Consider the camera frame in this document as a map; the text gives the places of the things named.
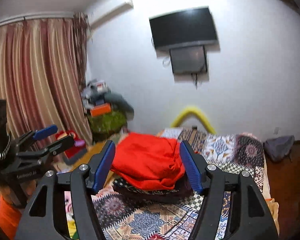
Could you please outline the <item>red garment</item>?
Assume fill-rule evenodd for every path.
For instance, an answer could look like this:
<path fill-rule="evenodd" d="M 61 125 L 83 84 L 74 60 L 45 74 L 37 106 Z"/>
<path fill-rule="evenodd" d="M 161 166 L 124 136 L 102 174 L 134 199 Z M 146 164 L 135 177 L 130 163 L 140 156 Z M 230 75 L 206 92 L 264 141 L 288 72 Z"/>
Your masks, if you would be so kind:
<path fill-rule="evenodd" d="M 129 133 L 117 145 L 111 171 L 132 186 L 172 190 L 185 174 L 177 139 Z"/>

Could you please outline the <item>pile of grey clothes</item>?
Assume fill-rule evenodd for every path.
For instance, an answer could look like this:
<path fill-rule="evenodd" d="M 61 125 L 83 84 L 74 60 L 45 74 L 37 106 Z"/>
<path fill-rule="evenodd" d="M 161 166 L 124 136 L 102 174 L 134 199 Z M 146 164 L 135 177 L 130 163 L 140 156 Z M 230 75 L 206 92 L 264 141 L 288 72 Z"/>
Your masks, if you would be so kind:
<path fill-rule="evenodd" d="M 90 115 L 95 106 L 109 103 L 111 111 L 121 111 L 127 120 L 133 120 L 134 108 L 119 93 L 112 92 L 105 81 L 91 80 L 81 92 L 84 112 Z"/>

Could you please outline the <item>red plush toy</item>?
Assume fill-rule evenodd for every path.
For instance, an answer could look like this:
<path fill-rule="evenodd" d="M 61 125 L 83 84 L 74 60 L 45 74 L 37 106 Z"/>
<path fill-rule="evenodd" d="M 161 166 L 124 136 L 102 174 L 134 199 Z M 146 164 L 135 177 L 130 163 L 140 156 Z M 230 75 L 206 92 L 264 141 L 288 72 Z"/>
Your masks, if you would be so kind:
<path fill-rule="evenodd" d="M 71 138 L 67 140 L 67 145 L 64 151 L 66 160 L 76 161 L 87 153 L 87 145 L 85 140 L 81 139 L 75 131 L 61 130 L 55 134 L 56 140 L 61 140 L 65 137 Z"/>

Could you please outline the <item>brown cardboard box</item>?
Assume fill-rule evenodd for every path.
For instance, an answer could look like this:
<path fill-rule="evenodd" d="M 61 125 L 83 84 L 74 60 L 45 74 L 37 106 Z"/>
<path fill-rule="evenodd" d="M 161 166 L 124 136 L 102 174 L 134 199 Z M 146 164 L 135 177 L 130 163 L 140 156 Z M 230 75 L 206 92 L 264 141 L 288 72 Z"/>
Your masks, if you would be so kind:
<path fill-rule="evenodd" d="M 78 159 L 78 161 L 76 161 L 72 165 L 72 168 L 70 169 L 70 171 L 73 171 L 74 169 L 76 169 L 77 167 L 79 167 L 82 164 L 87 164 L 93 155 L 99 154 L 101 152 L 105 143 L 106 143 L 106 141 L 102 141 L 102 142 L 97 142 L 93 146 L 89 146 L 87 153 L 84 154 L 81 158 Z"/>

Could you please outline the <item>dark patterned folded garment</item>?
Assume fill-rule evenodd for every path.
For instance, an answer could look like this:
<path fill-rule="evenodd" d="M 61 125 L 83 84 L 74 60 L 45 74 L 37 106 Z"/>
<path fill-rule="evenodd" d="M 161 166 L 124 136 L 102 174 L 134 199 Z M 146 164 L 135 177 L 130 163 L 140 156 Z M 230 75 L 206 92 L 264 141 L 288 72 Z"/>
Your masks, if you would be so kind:
<path fill-rule="evenodd" d="M 131 185 L 129 182 L 124 180 L 121 177 L 115 178 L 113 181 L 113 188 L 118 188 L 120 190 L 127 190 L 130 192 L 134 193 L 142 193 L 142 194 L 147 194 L 147 195 L 165 195 L 165 194 L 173 194 L 173 193 L 178 193 L 180 190 L 179 189 L 172 189 L 172 190 L 154 190 L 154 191 L 147 191 L 147 190 L 142 190 L 137 187 L 134 187 Z"/>

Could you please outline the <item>green storage box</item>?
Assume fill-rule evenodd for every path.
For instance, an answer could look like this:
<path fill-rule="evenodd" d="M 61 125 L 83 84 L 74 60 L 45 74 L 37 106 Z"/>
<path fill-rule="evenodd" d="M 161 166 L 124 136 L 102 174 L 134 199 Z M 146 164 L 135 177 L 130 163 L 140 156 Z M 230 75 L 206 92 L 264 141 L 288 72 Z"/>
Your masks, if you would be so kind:
<path fill-rule="evenodd" d="M 121 111 L 112 111 L 99 116 L 88 116 L 92 135 L 110 136 L 121 130 L 127 124 L 127 118 Z"/>

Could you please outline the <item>maroon folded garment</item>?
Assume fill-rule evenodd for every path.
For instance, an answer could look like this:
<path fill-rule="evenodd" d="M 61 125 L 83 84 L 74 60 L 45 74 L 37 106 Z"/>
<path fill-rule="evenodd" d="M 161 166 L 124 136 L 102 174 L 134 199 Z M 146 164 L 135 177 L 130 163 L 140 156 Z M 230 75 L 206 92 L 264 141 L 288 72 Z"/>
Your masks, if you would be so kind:
<path fill-rule="evenodd" d="M 118 192 L 134 200 L 149 200 L 153 202 L 161 202 L 167 204 L 178 203 L 179 201 L 185 199 L 186 197 L 189 197 L 193 193 L 190 182 L 186 175 L 176 182 L 174 189 L 179 189 L 180 191 L 178 193 L 173 193 L 173 194 L 147 195 L 142 193 L 134 193 L 127 190 L 120 190 L 118 188 L 113 188 L 113 189 L 115 192 Z"/>

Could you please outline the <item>orange box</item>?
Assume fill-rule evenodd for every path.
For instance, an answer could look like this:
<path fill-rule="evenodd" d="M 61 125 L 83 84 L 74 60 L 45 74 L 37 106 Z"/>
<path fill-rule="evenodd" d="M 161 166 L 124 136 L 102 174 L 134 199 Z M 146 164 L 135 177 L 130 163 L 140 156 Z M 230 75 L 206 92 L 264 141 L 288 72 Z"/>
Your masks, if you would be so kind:
<path fill-rule="evenodd" d="M 111 112 L 111 106 L 109 103 L 104 103 L 99 106 L 95 106 L 90 110 L 90 115 L 91 116 L 99 116 L 103 114 L 107 114 Z"/>

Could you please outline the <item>patchwork patterned bedspread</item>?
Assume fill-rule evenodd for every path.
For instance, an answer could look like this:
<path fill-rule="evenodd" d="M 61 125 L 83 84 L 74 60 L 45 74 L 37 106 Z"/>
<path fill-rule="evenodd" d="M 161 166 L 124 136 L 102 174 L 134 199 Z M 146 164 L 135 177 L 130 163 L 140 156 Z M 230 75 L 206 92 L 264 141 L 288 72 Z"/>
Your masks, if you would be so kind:
<path fill-rule="evenodd" d="M 162 138 L 187 140 L 193 150 L 225 172 L 251 173 L 263 194 L 273 220 L 279 204 L 270 196 L 262 141 L 253 134 L 215 135 L 196 129 L 167 128 Z M 130 187 L 110 172 L 104 188 L 92 197 L 95 211 L 107 239 L 188 239 L 204 198 L 183 181 L 176 199 L 165 192 L 163 202 L 148 200 L 149 193 Z"/>

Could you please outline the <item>striped pink curtain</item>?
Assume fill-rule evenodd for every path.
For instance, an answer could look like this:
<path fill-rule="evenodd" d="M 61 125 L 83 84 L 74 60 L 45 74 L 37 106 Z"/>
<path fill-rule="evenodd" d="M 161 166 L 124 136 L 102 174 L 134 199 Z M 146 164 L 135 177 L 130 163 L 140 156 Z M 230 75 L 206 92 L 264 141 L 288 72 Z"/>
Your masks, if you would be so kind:
<path fill-rule="evenodd" d="M 14 138 L 56 125 L 91 144 L 81 99 L 87 34 L 83 13 L 0 27 L 0 99 L 7 102 L 7 128 Z"/>

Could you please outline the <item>grey bag on floor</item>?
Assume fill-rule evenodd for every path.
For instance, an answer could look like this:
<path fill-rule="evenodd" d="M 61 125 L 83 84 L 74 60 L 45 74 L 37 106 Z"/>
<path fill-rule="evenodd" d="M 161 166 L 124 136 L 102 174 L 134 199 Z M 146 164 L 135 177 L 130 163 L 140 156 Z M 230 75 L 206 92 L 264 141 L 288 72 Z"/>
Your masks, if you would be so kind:
<path fill-rule="evenodd" d="M 293 135 L 268 139 L 264 142 L 264 151 L 272 162 L 277 163 L 290 155 L 294 141 Z"/>

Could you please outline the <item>white air conditioner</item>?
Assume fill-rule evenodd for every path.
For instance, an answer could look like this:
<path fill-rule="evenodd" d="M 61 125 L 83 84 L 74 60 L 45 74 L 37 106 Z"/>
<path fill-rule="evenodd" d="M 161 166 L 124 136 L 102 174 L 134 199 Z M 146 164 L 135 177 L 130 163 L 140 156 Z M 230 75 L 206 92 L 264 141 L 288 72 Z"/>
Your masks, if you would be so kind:
<path fill-rule="evenodd" d="M 132 0 L 102 0 L 97 2 L 87 12 L 90 28 L 96 29 L 133 8 Z"/>

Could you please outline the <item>yellow foam bed rail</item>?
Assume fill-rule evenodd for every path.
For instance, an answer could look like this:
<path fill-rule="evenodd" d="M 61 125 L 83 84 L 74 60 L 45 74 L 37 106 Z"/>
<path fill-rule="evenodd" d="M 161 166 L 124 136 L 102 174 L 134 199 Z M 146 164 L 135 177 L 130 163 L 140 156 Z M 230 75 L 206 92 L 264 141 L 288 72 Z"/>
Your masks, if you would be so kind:
<path fill-rule="evenodd" d="M 189 118 L 196 119 L 207 131 L 207 133 L 217 134 L 215 128 L 209 122 L 205 113 L 196 106 L 187 106 L 179 112 L 177 117 L 170 124 L 170 128 L 180 127 Z"/>

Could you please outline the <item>small grey wall monitor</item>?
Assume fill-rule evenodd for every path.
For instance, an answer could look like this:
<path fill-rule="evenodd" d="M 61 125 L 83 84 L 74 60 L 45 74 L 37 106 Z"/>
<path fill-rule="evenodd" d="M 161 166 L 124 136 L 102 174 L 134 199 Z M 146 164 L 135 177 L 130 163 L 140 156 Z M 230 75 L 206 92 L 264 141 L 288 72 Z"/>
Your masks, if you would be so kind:
<path fill-rule="evenodd" d="M 207 72 L 206 50 L 203 46 L 171 49 L 170 59 L 174 75 Z"/>

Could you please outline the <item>black wall television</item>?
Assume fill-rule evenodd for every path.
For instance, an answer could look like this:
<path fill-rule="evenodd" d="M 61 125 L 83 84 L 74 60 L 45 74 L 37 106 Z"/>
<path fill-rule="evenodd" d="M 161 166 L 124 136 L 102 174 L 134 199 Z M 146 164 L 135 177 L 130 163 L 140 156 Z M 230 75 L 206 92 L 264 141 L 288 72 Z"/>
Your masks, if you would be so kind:
<path fill-rule="evenodd" d="M 208 7 L 193 8 L 150 18 L 154 48 L 203 46 L 218 41 L 215 24 Z"/>

